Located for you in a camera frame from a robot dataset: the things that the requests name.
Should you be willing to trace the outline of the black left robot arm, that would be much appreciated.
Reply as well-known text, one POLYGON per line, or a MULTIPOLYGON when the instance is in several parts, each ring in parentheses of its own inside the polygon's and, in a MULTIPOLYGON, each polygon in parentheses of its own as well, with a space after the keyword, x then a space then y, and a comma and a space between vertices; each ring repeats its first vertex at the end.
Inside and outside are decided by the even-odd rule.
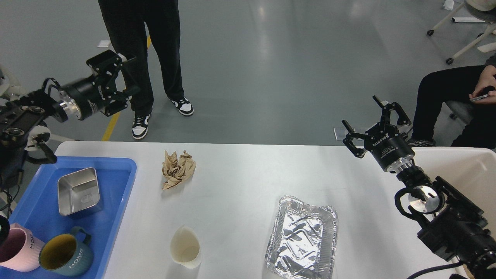
POLYGON ((87 60, 92 71, 89 77, 66 85, 46 78, 40 90, 1 106, 1 189, 14 185, 14 178, 25 161, 34 164, 57 161, 46 145, 47 133, 34 132, 46 118, 65 122, 74 115, 84 120, 98 112, 112 116, 127 108, 127 102, 139 88, 132 81, 125 90, 119 91, 115 81, 135 60, 134 55, 106 50, 87 60))

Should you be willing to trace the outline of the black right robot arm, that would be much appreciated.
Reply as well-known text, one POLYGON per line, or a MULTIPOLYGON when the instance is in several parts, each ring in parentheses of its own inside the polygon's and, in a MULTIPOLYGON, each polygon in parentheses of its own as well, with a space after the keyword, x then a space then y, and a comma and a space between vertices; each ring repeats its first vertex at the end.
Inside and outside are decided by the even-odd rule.
POLYGON ((486 228, 483 210, 464 194, 437 176, 432 181, 414 162, 415 152, 407 144, 407 134, 398 126, 411 120, 397 102, 373 100, 382 109, 379 122, 363 134, 346 120, 344 145, 355 157, 370 152, 383 171, 395 173, 404 184, 394 197, 395 207, 404 217, 416 221, 421 229, 417 237, 445 261, 457 257, 457 263, 418 271, 411 279, 434 271, 466 265, 475 279, 494 279, 496 243, 486 228))

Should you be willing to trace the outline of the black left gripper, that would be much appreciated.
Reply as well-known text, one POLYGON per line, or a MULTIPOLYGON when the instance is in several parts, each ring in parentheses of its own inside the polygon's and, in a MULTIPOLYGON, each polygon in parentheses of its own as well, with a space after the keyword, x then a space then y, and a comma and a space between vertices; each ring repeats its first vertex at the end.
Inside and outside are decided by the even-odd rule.
POLYGON ((133 85, 117 90, 119 72, 136 60, 131 53, 115 53, 106 50, 86 61, 92 75, 59 87, 59 106, 65 115, 75 115, 84 120, 97 112, 112 116, 128 107, 131 96, 140 89, 133 85))

